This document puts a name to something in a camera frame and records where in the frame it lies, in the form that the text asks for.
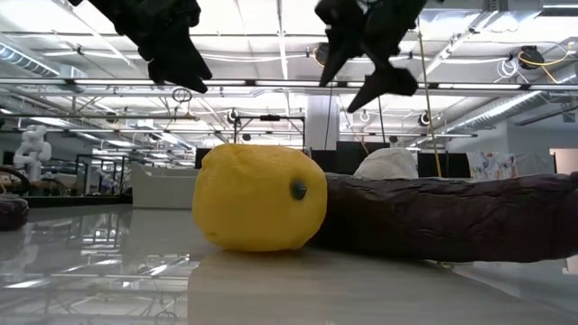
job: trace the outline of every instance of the white sculpture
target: white sculpture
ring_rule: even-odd
[[[14,167],[26,168],[29,181],[39,181],[42,174],[42,162],[48,162],[52,158],[51,144],[44,142],[47,131],[44,125],[26,127],[26,131],[22,133],[22,143],[14,154]]]
[[[416,179],[414,156],[405,148],[379,149],[370,154],[355,172],[368,180]]]

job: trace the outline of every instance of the rope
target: rope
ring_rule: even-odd
[[[419,29],[419,33],[417,37],[419,38],[419,47],[420,51],[422,52],[422,69],[424,71],[424,86],[425,86],[425,101],[427,104],[427,117],[430,120],[430,125],[428,126],[428,130],[430,135],[432,136],[433,142],[433,152],[435,153],[435,166],[437,167],[437,177],[442,178],[442,166],[440,164],[440,154],[437,152],[437,145],[435,144],[435,132],[434,132],[434,120],[432,119],[432,104],[430,102],[430,90],[427,84],[427,70],[425,68],[425,54],[424,54],[424,35],[422,34],[422,27],[420,24],[420,20],[417,19],[417,27]]]
[[[383,147],[386,147],[386,128],[383,126],[383,111],[381,109],[381,96],[378,97],[379,103],[379,121],[381,122],[381,136],[383,137]]]

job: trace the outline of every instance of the poster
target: poster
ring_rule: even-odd
[[[517,177],[516,156],[509,153],[467,153],[471,177],[476,181]]]

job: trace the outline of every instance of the cable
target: cable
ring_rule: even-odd
[[[554,83],[559,83],[558,80],[556,80],[556,78],[554,78],[554,76],[552,75],[552,73],[550,73],[550,71],[548,71],[548,69],[545,68],[545,66],[542,66],[542,70],[544,70],[545,74],[548,75],[548,77],[554,82]]]
[[[428,129],[430,131],[430,134],[432,135],[433,152],[435,153],[435,166],[437,167],[437,177],[442,178],[442,166],[440,164],[440,154],[437,152],[437,144],[435,143],[434,121],[432,120],[432,103],[430,102],[430,90],[427,84],[427,69],[425,68],[425,54],[424,54],[424,35],[422,34],[422,27],[420,25],[420,22],[421,20],[417,19],[417,27],[419,28],[417,37],[419,38],[419,47],[422,53],[422,69],[424,71],[425,102],[427,104],[427,116],[430,119],[430,125]]]
[[[520,53],[517,54],[517,58],[518,58],[519,60],[521,60],[522,62],[525,62],[525,63],[527,63],[527,64],[531,64],[531,65],[535,65],[535,66],[538,66],[538,67],[548,67],[548,66],[555,65],[555,64],[558,64],[558,63],[560,63],[560,62],[565,61],[566,58],[568,58],[568,56],[570,55],[570,52],[567,51],[566,54],[563,56],[562,59],[555,60],[555,61],[548,62],[548,63],[538,63],[538,62],[532,62],[531,60],[526,60],[526,59],[522,58],[522,54],[524,54],[524,52],[520,52]]]
[[[381,110],[381,96],[378,97],[379,103],[379,121],[381,122],[381,136],[383,137],[383,147],[387,147],[386,128],[383,126],[383,111]]]
[[[353,129],[353,124],[350,121],[350,118],[347,116],[347,111],[345,110],[345,106],[343,106],[343,101],[341,100],[341,95],[338,95],[338,99],[340,100],[340,106],[341,106],[341,112],[343,112],[343,115],[345,116],[345,120],[347,121],[347,125],[350,126],[350,130],[353,133],[353,136],[355,136],[356,139],[358,139],[358,141],[361,143],[361,146],[363,147],[363,150],[365,150],[366,155],[369,155],[369,150],[367,148],[367,146],[365,146],[365,141],[363,141],[363,137],[359,136],[355,130]]]
[[[333,99],[333,86],[330,87],[329,109],[327,110],[327,127],[325,128],[325,151],[327,151],[327,138],[329,137],[329,122],[331,121],[331,100]]]

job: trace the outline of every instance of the ceiling pipe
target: ceiling pipe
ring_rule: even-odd
[[[0,33],[0,60],[11,63],[40,77],[58,77],[60,73],[49,62],[35,58],[33,52],[20,47]]]
[[[576,79],[578,65],[571,64],[554,73],[559,84],[572,84]],[[544,77],[538,81],[547,82]],[[480,107],[466,116],[448,125],[447,133],[458,133],[464,130],[480,130],[489,125],[494,125],[512,116],[525,113],[532,109],[548,104],[553,97],[545,90],[536,90],[513,98],[502,98]]]

